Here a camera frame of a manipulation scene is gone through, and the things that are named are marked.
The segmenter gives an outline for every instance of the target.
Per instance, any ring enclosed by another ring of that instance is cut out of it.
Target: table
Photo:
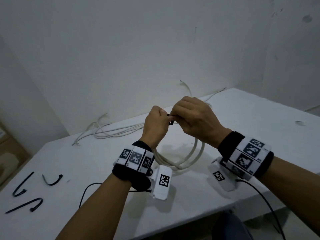
[[[293,109],[235,88],[214,95],[208,101],[225,127],[259,139],[272,146],[275,155],[314,173],[320,173],[318,147],[320,117]],[[146,114],[108,125],[116,128],[143,122]],[[303,121],[300,126],[295,121]],[[78,135],[49,142],[0,192],[0,239],[54,239],[76,212],[86,186],[103,182],[112,171],[112,163],[124,145],[138,140],[142,130],[124,137],[96,139],[93,136],[71,146]],[[167,158],[185,157],[194,139],[172,125],[158,146]],[[206,145],[199,161],[189,169],[173,175],[168,199],[153,199],[148,193],[129,193],[114,239],[144,238],[206,215],[233,207],[247,220],[269,212],[257,192],[242,184],[233,192],[223,191],[207,166],[220,156]],[[20,188],[27,192],[13,197],[14,189],[31,173]],[[58,184],[48,182],[63,178]],[[264,193],[274,209],[284,205],[258,180],[251,181]],[[98,185],[91,186],[86,200]],[[42,205],[30,212],[30,204],[10,214],[4,212],[32,199],[42,197]]]

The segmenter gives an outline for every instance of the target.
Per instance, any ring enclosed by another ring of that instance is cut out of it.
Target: blue jeans
[[[243,222],[234,214],[223,212],[212,228],[212,240],[254,240]]]

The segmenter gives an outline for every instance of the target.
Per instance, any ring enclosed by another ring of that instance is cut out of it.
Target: black cable
[[[34,172],[30,173],[28,177],[26,177],[22,182],[21,184],[18,185],[18,187],[14,190],[14,192],[12,193],[13,197],[17,197],[17,196],[20,196],[22,194],[24,194],[27,190],[26,189],[23,189],[20,193],[17,193],[15,194],[18,189],[32,176],[32,174],[34,174]]]
[[[283,240],[286,240],[285,234],[284,234],[283,231],[282,231],[282,227],[281,227],[280,222],[279,222],[279,220],[278,220],[278,218],[277,218],[277,215],[275,214],[275,212],[273,211],[271,205],[269,204],[269,202],[267,201],[267,199],[263,196],[263,194],[260,193],[260,191],[259,191],[255,186],[253,186],[252,184],[250,184],[250,183],[247,182],[247,181],[244,181],[244,180],[241,180],[241,179],[236,179],[236,181],[237,181],[237,182],[244,182],[244,183],[250,185],[252,188],[254,188],[254,189],[259,193],[259,195],[261,195],[261,197],[264,199],[264,201],[266,202],[266,204],[269,206],[269,208],[270,208],[270,210],[271,210],[271,212],[272,212],[272,214],[273,214],[273,216],[274,216],[274,218],[275,218],[275,220],[276,220],[276,222],[277,222],[277,224],[278,224],[278,227],[279,227],[279,229],[280,229],[280,232],[281,232],[281,235],[282,235]]]
[[[81,207],[81,203],[82,203],[82,200],[83,200],[83,197],[85,196],[85,193],[87,191],[87,189],[91,186],[91,185],[95,185],[95,184],[102,184],[102,183],[93,183],[93,184],[89,184],[86,189],[84,190],[83,192],[83,195],[82,195],[82,198],[80,200],[80,204],[79,204],[79,208]],[[129,192],[151,192],[151,190],[143,190],[143,191],[139,191],[139,190],[130,190]]]
[[[57,179],[57,181],[55,181],[54,183],[52,183],[52,184],[48,184],[47,183],[47,181],[46,181],[46,178],[45,178],[45,176],[42,174],[42,178],[43,178],[43,180],[45,181],[45,183],[47,184],[47,185],[49,185],[49,186],[53,186],[53,185],[55,185],[55,184],[57,184],[59,181],[60,181],[60,179],[63,177],[63,175],[62,174],[59,174],[59,178]]]
[[[20,209],[20,208],[22,208],[22,207],[24,207],[24,206],[26,206],[26,205],[29,205],[29,204],[31,204],[32,202],[35,202],[35,201],[37,201],[37,200],[40,200],[40,202],[39,202],[35,207],[31,207],[31,208],[30,208],[30,211],[31,211],[31,212],[34,212],[34,211],[42,204],[43,198],[36,198],[36,199],[34,199],[34,200],[30,200],[29,202],[24,203],[24,204],[22,204],[22,205],[20,205],[20,206],[18,206],[18,207],[16,207],[16,208],[14,208],[14,209],[12,209],[12,210],[8,210],[5,214],[8,214],[8,213],[13,212],[13,211],[15,211],[15,210],[18,210],[18,209]]]

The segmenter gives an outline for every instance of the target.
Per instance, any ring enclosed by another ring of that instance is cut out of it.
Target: hand
[[[174,105],[169,120],[175,120],[184,133],[218,148],[232,131],[224,128],[210,106],[196,97],[185,96]]]
[[[166,135],[169,128],[167,112],[158,106],[153,106],[144,122],[142,136],[139,139],[151,149],[155,149]]]

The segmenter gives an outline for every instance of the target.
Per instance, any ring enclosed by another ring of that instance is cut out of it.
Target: person's left hand
[[[158,106],[153,106],[144,122],[143,133],[140,141],[155,149],[166,135],[169,128],[167,112]]]

